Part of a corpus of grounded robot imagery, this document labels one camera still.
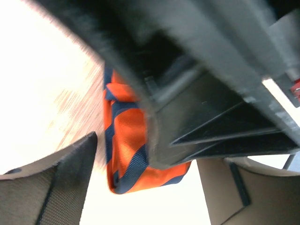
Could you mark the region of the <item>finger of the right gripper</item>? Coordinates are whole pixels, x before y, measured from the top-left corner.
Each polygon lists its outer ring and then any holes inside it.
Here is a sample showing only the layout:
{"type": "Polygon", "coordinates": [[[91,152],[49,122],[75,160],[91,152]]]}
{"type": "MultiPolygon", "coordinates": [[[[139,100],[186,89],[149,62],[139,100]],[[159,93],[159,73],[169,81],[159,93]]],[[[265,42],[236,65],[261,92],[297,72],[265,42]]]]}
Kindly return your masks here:
{"type": "Polygon", "coordinates": [[[285,131],[208,71],[146,79],[150,91],[147,156],[166,169],[198,158],[294,153],[285,131]]]}

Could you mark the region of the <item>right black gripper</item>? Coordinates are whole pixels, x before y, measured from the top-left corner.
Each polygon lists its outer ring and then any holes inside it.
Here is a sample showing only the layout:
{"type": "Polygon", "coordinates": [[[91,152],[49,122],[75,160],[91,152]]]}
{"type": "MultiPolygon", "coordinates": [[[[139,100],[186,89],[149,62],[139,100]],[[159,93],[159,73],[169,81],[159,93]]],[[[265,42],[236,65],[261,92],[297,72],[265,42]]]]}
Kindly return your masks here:
{"type": "Polygon", "coordinates": [[[266,4],[251,0],[42,0],[153,110],[146,78],[161,58],[150,41],[161,34],[248,100],[295,142],[300,127],[262,83],[290,66],[268,29],[266,4]]]}

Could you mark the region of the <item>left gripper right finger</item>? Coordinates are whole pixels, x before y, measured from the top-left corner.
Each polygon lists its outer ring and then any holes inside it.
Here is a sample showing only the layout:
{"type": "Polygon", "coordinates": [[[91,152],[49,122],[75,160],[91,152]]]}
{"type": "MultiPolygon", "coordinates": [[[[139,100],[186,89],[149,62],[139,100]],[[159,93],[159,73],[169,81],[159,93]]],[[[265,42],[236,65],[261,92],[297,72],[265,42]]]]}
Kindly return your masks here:
{"type": "Polygon", "coordinates": [[[197,160],[213,225],[298,225],[300,174],[247,157],[197,160]]]}

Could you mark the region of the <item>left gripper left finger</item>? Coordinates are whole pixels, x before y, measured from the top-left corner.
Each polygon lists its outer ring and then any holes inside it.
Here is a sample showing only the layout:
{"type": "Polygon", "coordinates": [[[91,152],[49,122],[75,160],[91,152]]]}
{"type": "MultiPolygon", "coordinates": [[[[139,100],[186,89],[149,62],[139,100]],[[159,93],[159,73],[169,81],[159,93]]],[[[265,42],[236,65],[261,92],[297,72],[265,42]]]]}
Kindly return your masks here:
{"type": "Polygon", "coordinates": [[[97,151],[95,132],[0,176],[2,225],[77,225],[97,151]]]}

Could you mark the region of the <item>orange navy striped tie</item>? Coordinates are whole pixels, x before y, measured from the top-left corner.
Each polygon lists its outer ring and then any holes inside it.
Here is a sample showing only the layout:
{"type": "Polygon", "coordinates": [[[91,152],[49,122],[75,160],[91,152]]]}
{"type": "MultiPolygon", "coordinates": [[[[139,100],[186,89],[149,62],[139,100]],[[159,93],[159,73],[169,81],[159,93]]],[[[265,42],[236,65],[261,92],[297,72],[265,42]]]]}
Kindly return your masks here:
{"type": "Polygon", "coordinates": [[[177,184],[190,163],[159,170],[146,155],[146,120],[131,88],[112,67],[104,69],[104,126],[106,171],[109,189],[125,194],[177,184]]]}

